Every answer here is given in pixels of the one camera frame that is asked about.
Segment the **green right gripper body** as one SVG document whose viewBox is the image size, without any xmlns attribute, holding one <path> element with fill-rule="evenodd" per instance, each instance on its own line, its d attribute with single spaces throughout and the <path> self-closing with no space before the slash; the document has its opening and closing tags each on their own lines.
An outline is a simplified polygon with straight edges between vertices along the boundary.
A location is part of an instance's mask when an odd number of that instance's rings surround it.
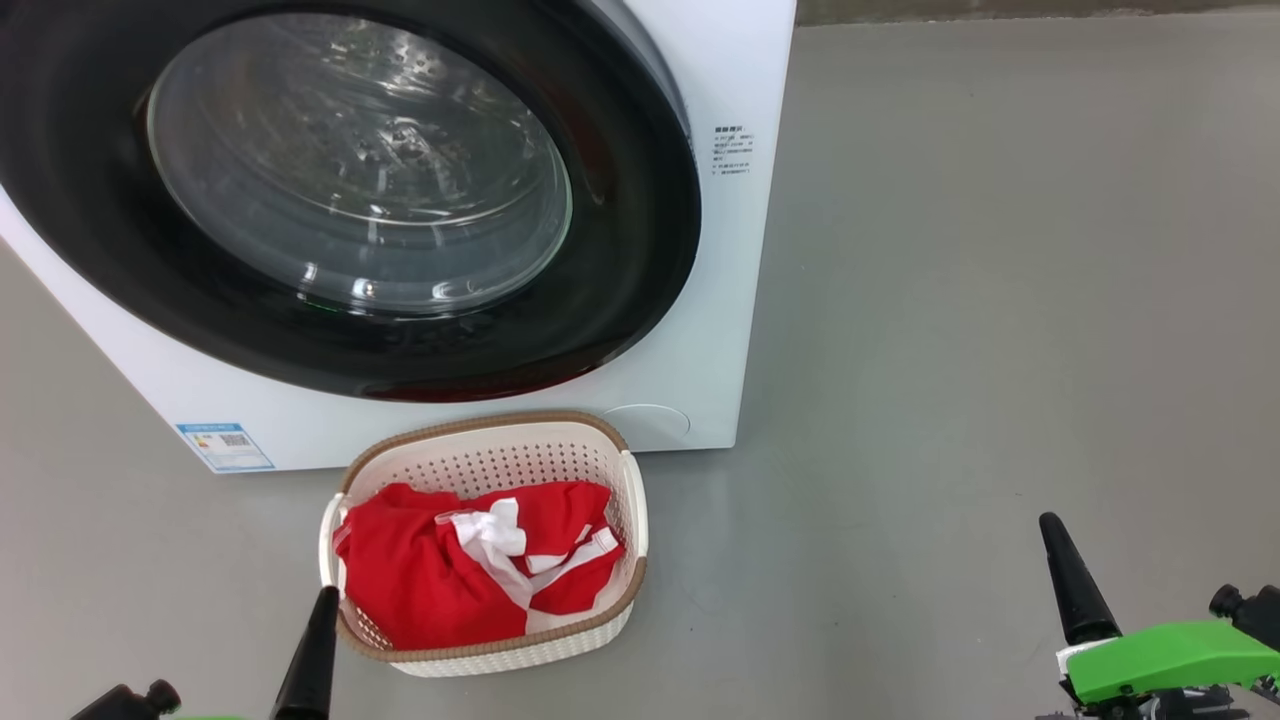
<svg viewBox="0 0 1280 720">
<path fill-rule="evenodd" d="M 1056 661 L 1070 719 L 1248 719 L 1235 688 L 1277 702 L 1277 651 L 1224 620 L 1089 641 Z"/>
</svg>

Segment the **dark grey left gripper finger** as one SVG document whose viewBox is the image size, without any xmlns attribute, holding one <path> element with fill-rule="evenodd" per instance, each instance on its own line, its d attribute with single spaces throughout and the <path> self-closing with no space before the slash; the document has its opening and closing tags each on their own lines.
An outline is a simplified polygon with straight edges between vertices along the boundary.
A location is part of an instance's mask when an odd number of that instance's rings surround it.
<svg viewBox="0 0 1280 720">
<path fill-rule="evenodd" d="M 270 719 L 329 719 L 339 602 L 334 585 L 317 593 Z"/>
</svg>

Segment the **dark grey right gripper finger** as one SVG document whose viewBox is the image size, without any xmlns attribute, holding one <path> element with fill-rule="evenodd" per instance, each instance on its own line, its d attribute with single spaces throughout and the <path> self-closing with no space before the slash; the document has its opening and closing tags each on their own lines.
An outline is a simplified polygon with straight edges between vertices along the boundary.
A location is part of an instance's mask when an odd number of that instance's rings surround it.
<svg viewBox="0 0 1280 720">
<path fill-rule="evenodd" d="M 1042 512 L 1038 525 L 1064 639 L 1075 646 L 1119 638 L 1115 616 L 1062 519 Z"/>
</svg>

